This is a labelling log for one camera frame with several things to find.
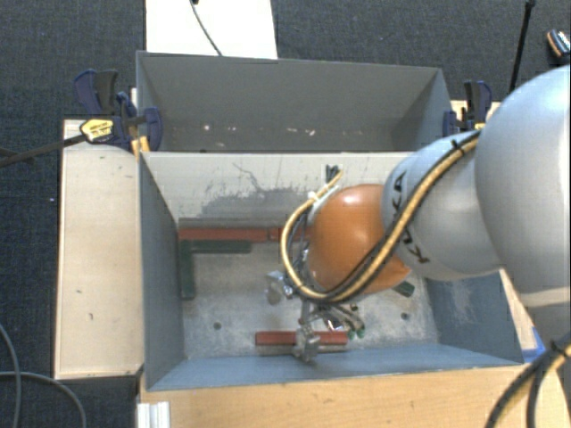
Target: gray bin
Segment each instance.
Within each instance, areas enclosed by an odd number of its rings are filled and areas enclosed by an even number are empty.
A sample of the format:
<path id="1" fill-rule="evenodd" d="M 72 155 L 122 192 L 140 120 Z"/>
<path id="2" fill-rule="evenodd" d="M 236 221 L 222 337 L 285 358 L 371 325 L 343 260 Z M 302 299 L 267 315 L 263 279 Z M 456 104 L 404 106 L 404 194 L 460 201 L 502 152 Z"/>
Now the gray bin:
<path id="1" fill-rule="evenodd" d="M 139 106 L 159 106 L 165 124 L 163 151 L 143 154 L 138 179 L 148 390 L 523 361 L 499 275 L 457 283 L 410 275 L 417 289 L 410 299 L 393 291 L 367 297 L 360 303 L 365 339 L 311 364 L 261 356 L 253 345 L 256 331 L 293 330 L 299 316 L 298 300 L 274 307 L 265 299 L 265 273 L 281 268 L 275 243 L 246 255 L 200 256 L 196 296 L 180 298 L 180 226 L 283 225 L 307 192 L 322 186 L 327 164 L 343 167 L 342 185 L 383 183 L 409 151 L 439 135 L 450 107 L 439 70 L 148 53 L 137 59 Z M 302 115 L 298 131 L 288 131 Z M 224 130 L 231 120 L 236 130 Z M 264 122 L 271 127 L 254 131 Z"/>

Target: green block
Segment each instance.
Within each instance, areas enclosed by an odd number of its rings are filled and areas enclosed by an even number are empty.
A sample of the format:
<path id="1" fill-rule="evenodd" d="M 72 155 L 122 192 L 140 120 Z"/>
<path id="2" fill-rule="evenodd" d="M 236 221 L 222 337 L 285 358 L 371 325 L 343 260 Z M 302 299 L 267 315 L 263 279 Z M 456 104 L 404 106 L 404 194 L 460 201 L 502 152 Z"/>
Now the green block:
<path id="1" fill-rule="evenodd" d="M 195 297 L 194 259 L 192 242 L 178 242 L 178 280 L 180 281 L 180 298 L 191 300 Z"/>
<path id="2" fill-rule="evenodd" d="M 194 253 L 250 253 L 252 243 L 239 240 L 193 240 L 190 249 Z"/>
<path id="3" fill-rule="evenodd" d="M 393 290 L 405 298 L 410 298 L 412 293 L 414 293 L 414 285 L 410 282 L 401 282 L 396 287 L 393 287 Z"/>

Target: orange ball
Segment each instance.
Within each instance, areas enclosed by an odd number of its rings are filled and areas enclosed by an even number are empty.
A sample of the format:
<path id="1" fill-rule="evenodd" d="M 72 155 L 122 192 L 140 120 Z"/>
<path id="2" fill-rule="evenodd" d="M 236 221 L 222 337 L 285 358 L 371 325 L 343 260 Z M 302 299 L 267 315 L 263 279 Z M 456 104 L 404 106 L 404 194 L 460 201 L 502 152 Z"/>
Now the orange ball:
<path id="1" fill-rule="evenodd" d="M 311 227 L 308 266 L 326 290 L 340 284 L 383 237 L 383 186 L 363 184 L 334 193 L 318 211 Z M 410 269 L 393 255 L 364 293 L 400 283 Z"/>

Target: red bar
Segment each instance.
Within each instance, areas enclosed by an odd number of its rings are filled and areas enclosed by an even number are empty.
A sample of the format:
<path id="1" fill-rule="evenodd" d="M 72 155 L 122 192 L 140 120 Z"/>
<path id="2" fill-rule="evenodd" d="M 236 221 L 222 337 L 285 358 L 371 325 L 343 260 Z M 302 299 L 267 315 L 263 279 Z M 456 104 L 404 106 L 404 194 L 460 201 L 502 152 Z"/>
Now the red bar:
<path id="1" fill-rule="evenodd" d="M 268 230 L 269 240 L 270 241 L 279 241 L 281 239 L 281 236 L 282 236 L 282 230 L 283 230 L 283 228 L 277 228 L 277 227 L 271 228 L 270 230 Z M 296 239 L 296 240 L 299 239 L 301 235 L 302 235 L 302 232 L 298 231 L 295 234 L 294 239 Z M 305 239 L 309 239 L 310 235 L 311 235 L 311 228 L 308 227 L 305 230 L 305 234 L 304 234 Z"/>
<path id="2" fill-rule="evenodd" d="M 315 332 L 322 345 L 330 346 L 344 346 L 349 339 L 346 332 Z M 295 332 L 256 332 L 256 345 L 257 346 L 294 346 L 295 345 Z"/>
<path id="3" fill-rule="evenodd" d="M 178 230 L 178 239 L 265 243 L 268 240 L 268 230 L 265 228 L 181 228 Z"/>

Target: metal pole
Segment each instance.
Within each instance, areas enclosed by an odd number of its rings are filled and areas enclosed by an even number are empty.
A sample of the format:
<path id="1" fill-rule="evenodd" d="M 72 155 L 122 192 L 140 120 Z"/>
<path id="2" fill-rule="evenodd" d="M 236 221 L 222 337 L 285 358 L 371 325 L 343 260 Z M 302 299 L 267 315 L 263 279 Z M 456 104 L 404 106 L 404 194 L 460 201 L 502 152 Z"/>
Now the metal pole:
<path id="1" fill-rule="evenodd" d="M 519 32 L 516 60 L 514 61 L 514 69 L 511 72 L 511 81 L 509 83 L 510 93 L 516 88 L 517 74 L 519 73 L 519 64 L 521 63 L 521 55 L 524 52 L 525 36 L 527 35 L 527 27 L 529 26 L 529 19 L 532 15 L 532 9 L 534 6 L 535 0 L 525 0 L 524 22 L 521 26 L 521 31 Z"/>

